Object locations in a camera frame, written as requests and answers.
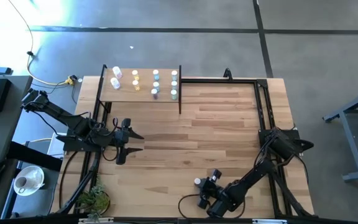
white plate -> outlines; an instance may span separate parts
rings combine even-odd
[[[27,178],[33,179],[35,184],[32,188],[25,189],[24,192],[19,193],[19,188],[17,188],[16,184],[15,184],[18,177],[27,177]],[[19,174],[16,176],[14,184],[13,184],[13,188],[18,195],[29,196],[29,195],[34,194],[39,188],[44,186],[44,178],[45,178],[44,171],[40,167],[29,166],[29,167],[22,169],[22,171],[20,171]]]

yellow cable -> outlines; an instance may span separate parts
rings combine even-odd
[[[34,46],[34,38],[33,38],[33,36],[32,36],[32,32],[31,32],[30,26],[27,24],[27,22],[25,21],[24,17],[22,16],[22,14],[19,12],[19,10],[16,9],[15,5],[13,5],[13,3],[11,2],[11,0],[8,0],[8,1],[9,1],[9,3],[11,3],[12,7],[13,7],[13,8],[16,10],[16,12],[20,15],[20,17],[21,17],[22,20],[24,21],[25,25],[26,25],[27,28],[29,29],[29,32],[30,32],[30,35],[31,35],[31,48],[30,48],[30,51],[29,51],[29,52],[32,52],[32,49],[33,49],[33,46]],[[40,82],[40,83],[46,84],[46,85],[58,86],[58,85],[64,85],[64,84],[66,84],[67,80],[66,80],[65,82],[60,82],[60,83],[50,83],[50,82],[45,82],[45,81],[43,81],[43,80],[41,80],[41,79],[39,79],[39,78],[33,76],[33,74],[31,74],[31,72],[30,72],[30,64],[31,64],[31,62],[32,62],[32,60],[31,60],[31,62],[30,62],[30,57],[31,57],[31,56],[29,55],[29,58],[27,59],[27,72],[29,73],[29,75],[30,75],[33,79],[37,80],[37,81]]]
[[[36,140],[30,141],[30,142],[40,142],[40,141],[49,141],[49,140],[52,140],[52,138],[36,139]]]

black desk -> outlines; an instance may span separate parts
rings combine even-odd
[[[32,83],[32,78],[30,76],[10,75],[4,77],[0,76],[0,78],[7,78],[12,83],[6,98],[4,109],[0,112],[0,161],[7,159],[7,167],[5,168],[0,182],[1,218],[12,180],[17,173],[16,168],[18,160],[56,171],[60,170],[62,161],[33,149],[29,149],[28,147],[16,142],[12,142],[12,137],[22,111],[21,100],[27,94],[27,90],[30,88]]]
[[[8,152],[9,145],[21,114],[21,99],[30,88],[32,78],[30,76],[5,76],[12,82],[9,94],[6,98],[4,109],[0,112],[0,161]],[[11,187],[12,179],[15,177],[17,159],[9,159],[0,183],[0,217],[5,206],[6,197]]]

wooden shelf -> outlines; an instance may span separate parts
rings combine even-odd
[[[139,74],[140,90],[136,91],[132,81],[134,77],[132,71],[137,70]],[[179,71],[177,69],[158,69],[160,74],[160,92],[158,93],[158,99],[153,99],[151,91],[153,89],[154,82],[154,69],[146,68],[121,68],[122,78],[119,79],[121,85],[120,89],[115,90],[110,82],[114,76],[112,69],[107,68],[104,76],[103,88],[100,96],[101,101],[105,102],[164,102],[164,103],[178,103],[178,100],[172,100],[171,97],[171,82],[172,71]]]

wooden table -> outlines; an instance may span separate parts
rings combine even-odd
[[[292,128],[284,81],[267,81],[276,125]],[[98,82],[99,77],[84,77],[76,114],[92,111]],[[198,193],[193,185],[196,177],[207,177],[217,168],[223,173],[218,183],[226,186],[252,168],[259,150],[259,120],[252,85],[184,83],[181,114],[176,103],[114,102],[108,117],[109,129],[113,116],[119,122],[131,118],[134,131],[145,139],[131,139],[128,147],[144,150],[130,154],[123,166],[101,159],[99,174],[111,198],[105,217],[180,217],[178,201],[184,195]],[[113,148],[106,153],[106,157],[114,155]],[[68,167],[63,203],[78,185],[83,158],[84,153],[79,152]],[[292,160],[285,167],[285,175],[294,196],[306,211],[313,213],[301,162]],[[60,178],[52,211],[58,208],[59,187]],[[277,194],[284,211],[281,191]],[[197,200],[191,197],[182,201],[186,216],[206,217],[205,210],[196,206]],[[240,211],[227,212],[225,217],[234,217]],[[273,217],[267,177],[248,191],[242,217]]]

